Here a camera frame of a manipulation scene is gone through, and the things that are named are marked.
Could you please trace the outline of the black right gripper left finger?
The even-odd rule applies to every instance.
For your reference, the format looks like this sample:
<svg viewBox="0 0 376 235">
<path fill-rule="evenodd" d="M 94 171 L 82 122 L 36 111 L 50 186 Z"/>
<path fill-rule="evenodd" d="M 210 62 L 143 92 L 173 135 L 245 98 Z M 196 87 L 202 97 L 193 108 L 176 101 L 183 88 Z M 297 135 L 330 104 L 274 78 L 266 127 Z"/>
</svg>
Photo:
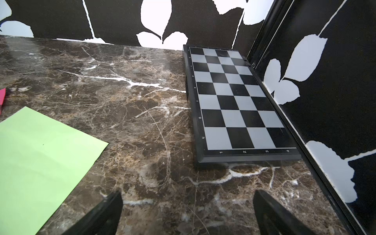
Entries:
<svg viewBox="0 0 376 235">
<path fill-rule="evenodd" d="M 117 232 L 122 208 L 121 192 L 112 192 L 63 234 L 114 235 Z"/>
</svg>

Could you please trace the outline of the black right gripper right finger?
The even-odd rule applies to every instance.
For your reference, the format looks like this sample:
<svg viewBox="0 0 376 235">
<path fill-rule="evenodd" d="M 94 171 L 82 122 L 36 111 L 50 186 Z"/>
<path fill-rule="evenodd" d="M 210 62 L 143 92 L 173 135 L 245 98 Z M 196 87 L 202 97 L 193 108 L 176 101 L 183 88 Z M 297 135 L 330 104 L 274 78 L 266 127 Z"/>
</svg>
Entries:
<svg viewBox="0 0 376 235">
<path fill-rule="evenodd" d="M 305 226 L 266 191 L 255 191 L 253 205 L 259 231 L 262 235 L 314 234 L 310 228 Z"/>
</svg>

